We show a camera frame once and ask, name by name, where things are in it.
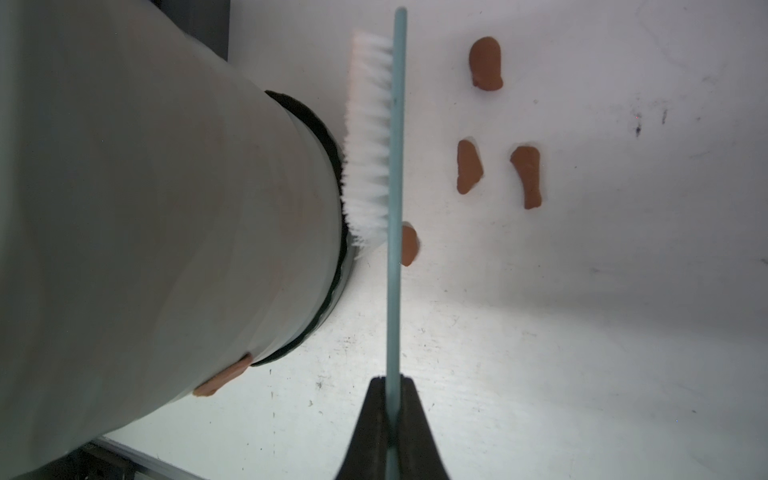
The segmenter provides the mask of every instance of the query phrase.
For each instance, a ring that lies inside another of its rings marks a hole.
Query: white surface
[[[406,4],[422,252],[402,367],[451,476],[765,478],[768,5]],[[341,138],[351,30],[387,34],[394,7],[233,0],[231,61]],[[502,45],[495,93],[467,69],[484,35]],[[460,196],[467,136],[485,178]],[[508,162],[521,142],[542,151],[532,211]],[[332,478],[384,371],[384,286],[379,251],[296,352],[110,437],[212,480]]]

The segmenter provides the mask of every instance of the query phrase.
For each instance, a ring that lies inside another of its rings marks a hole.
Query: black rubber band
[[[328,132],[326,125],[305,104],[301,103],[295,98],[269,90],[265,91],[264,93],[269,95],[274,101],[279,103],[290,113],[294,114],[296,118],[301,120],[307,126],[307,128],[309,128],[312,133],[315,134],[317,139],[320,141],[320,144],[323,146],[323,149],[328,154],[331,167],[333,167],[333,174],[336,177],[336,184],[339,188],[339,195],[341,195],[341,157],[339,156],[339,149],[336,146],[336,142]],[[320,326],[320,319],[323,318],[323,314],[330,307],[333,301],[333,291],[339,286],[339,282],[341,281],[342,265],[344,264],[348,250],[346,243],[348,233],[349,228],[346,224],[346,218],[342,215],[341,246],[339,247],[339,261],[336,263],[336,273],[333,274],[331,287],[328,289],[328,294],[323,300],[323,304],[320,305],[319,310],[315,314],[314,318],[312,318],[310,324],[304,329],[303,332],[299,334],[298,337],[291,340],[286,345],[280,347],[267,358],[252,363],[251,366],[264,365],[265,363],[274,362],[277,359],[283,358],[293,349],[301,345],[301,343],[310,335],[310,333],[314,332],[317,327]]]

